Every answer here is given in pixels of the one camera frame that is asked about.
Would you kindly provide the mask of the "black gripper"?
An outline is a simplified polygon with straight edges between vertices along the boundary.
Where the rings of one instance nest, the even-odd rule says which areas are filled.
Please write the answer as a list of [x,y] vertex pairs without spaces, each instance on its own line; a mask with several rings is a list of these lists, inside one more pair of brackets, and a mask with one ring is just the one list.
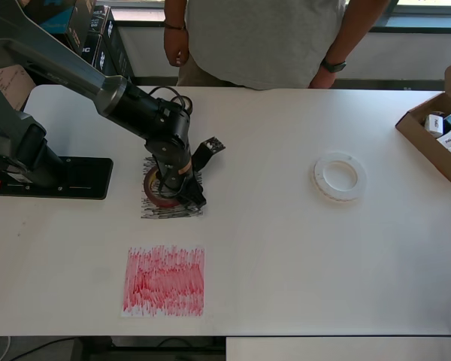
[[170,162],[156,157],[156,165],[159,170],[158,192],[160,196],[168,196],[170,199],[180,197],[196,207],[203,207],[207,200],[203,194],[203,187],[197,180],[198,173],[205,167],[203,156],[193,155],[189,163],[181,168]]

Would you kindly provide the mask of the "person's right hand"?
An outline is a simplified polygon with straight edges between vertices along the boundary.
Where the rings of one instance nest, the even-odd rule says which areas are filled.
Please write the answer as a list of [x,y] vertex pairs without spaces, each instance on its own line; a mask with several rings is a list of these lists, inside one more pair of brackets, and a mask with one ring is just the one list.
[[165,29],[164,49],[169,64],[180,67],[189,58],[189,34],[186,29]]

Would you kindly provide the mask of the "person's left hand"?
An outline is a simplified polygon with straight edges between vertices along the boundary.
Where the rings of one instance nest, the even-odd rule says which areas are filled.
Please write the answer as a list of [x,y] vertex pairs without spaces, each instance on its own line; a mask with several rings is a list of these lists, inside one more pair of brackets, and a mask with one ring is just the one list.
[[310,89],[330,89],[336,80],[336,74],[321,67],[310,82]]

